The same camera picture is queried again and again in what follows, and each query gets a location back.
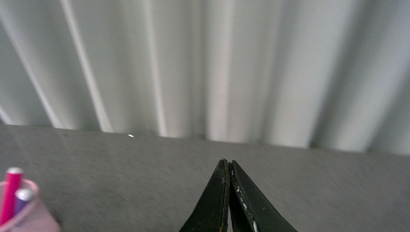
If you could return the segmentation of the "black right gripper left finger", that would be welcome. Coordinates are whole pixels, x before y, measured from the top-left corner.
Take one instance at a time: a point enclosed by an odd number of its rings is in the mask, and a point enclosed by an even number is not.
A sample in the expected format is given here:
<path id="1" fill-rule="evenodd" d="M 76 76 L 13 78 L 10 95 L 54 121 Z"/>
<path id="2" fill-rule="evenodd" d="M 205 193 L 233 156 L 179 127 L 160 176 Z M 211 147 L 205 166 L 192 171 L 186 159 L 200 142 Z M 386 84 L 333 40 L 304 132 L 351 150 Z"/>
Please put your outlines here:
<path id="1" fill-rule="evenodd" d="M 219 160 L 193 212 L 181 232 L 225 232 L 228 229 L 230 171 L 226 159 Z"/>

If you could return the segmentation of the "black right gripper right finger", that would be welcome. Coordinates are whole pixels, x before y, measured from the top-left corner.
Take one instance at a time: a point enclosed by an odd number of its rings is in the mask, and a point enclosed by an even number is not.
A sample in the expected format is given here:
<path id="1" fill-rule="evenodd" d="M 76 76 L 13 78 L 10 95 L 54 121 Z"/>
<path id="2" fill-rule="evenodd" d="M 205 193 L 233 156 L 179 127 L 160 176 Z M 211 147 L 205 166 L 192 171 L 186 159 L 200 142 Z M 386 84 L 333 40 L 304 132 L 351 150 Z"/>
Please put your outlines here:
<path id="1" fill-rule="evenodd" d="M 229 207 L 234 232 L 295 232 L 237 161 L 230 163 Z"/>

